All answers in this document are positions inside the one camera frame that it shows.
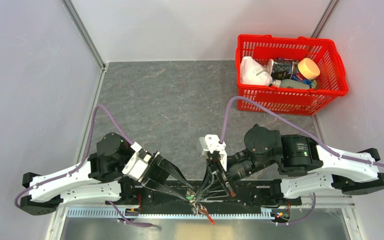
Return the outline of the red black keyring holder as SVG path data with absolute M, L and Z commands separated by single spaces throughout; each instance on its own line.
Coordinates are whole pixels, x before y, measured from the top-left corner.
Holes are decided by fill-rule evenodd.
M 193 190 L 188 189 L 186 191 L 185 196 L 190 196 L 190 195 L 195 196 L 196 193 Z M 203 215 L 209 220 L 209 222 L 213 226 L 215 225 L 215 221 L 213 220 L 213 218 L 208 213 L 208 210 L 200 202 L 196 202 L 196 201 L 188 201 L 188 202 L 189 202 L 189 205 L 192 207 L 192 212 L 195 216 Z

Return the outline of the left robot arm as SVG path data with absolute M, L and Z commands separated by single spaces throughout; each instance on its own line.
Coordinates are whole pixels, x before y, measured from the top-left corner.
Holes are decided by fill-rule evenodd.
M 186 194 L 168 185 L 168 178 L 194 189 L 181 170 L 159 152 L 150 153 L 137 142 L 111 132 L 96 144 L 96 152 L 80 163 L 48 175 L 25 173 L 25 191 L 15 205 L 32 216 L 72 204 L 137 205 L 138 185 L 185 201 Z

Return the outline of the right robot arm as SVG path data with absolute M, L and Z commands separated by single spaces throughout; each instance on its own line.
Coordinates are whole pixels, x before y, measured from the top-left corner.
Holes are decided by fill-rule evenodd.
M 200 139 L 207 169 L 197 200 L 234 198 L 237 182 L 272 165 L 277 165 L 282 178 L 271 180 L 262 192 L 262 199 L 270 205 L 284 205 L 322 190 L 339 190 L 350 196 L 384 190 L 384 173 L 376 166 L 380 156 L 375 148 L 341 151 L 335 156 L 310 137 L 282 135 L 260 125 L 250 128 L 243 142 L 244 150 L 227 155 L 216 135 Z

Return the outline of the white plastic bag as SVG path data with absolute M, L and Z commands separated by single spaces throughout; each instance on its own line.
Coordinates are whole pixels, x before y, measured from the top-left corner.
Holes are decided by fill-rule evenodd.
M 240 82 L 244 85 L 270 86 L 273 78 L 267 69 L 251 56 L 244 56 L 239 68 Z

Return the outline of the grey green bottle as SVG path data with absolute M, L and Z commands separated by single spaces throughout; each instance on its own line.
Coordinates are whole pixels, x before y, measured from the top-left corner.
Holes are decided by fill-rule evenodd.
M 306 83 L 299 82 L 293 79 L 275 79 L 273 81 L 273 85 L 278 88 L 287 88 L 287 89 L 300 89 L 300 90 L 308 90 L 310 86 Z

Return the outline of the dark can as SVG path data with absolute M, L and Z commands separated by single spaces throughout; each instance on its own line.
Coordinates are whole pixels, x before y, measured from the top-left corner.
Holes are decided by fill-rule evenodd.
M 291 79 L 298 71 L 298 60 L 281 58 L 269 59 L 267 62 L 267 71 L 274 80 Z

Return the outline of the red plastic basket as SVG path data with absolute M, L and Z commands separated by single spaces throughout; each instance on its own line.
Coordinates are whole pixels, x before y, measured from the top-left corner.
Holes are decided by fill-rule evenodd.
M 316 88 L 308 90 L 247 85 L 237 76 L 238 96 L 251 99 L 275 113 L 313 116 L 334 99 L 349 92 L 344 64 L 335 43 L 330 39 L 240 34 L 235 51 L 235 67 L 238 71 L 242 58 L 246 56 L 261 65 L 279 57 L 292 60 L 309 58 L 319 67 Z

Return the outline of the jar with beige lid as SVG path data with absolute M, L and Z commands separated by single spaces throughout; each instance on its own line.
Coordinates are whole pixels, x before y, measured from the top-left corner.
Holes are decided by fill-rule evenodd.
M 304 58 L 297 63 L 294 63 L 294 69 L 291 74 L 291 79 L 306 83 L 316 79 L 320 75 L 318 65 L 310 58 Z

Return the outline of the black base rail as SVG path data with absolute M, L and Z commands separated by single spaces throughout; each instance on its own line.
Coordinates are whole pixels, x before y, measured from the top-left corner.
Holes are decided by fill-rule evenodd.
M 133 181 L 119 181 L 121 198 L 114 202 L 118 206 L 140 205 L 141 214 L 191 214 L 192 206 L 175 196 L 156 192 L 140 185 L 133 186 Z M 300 197 L 294 199 L 272 199 L 270 180 L 241 180 L 236 183 L 236 197 L 220 201 L 202 202 L 211 214 L 257 214 L 261 207 L 277 209 L 280 206 L 300 206 Z

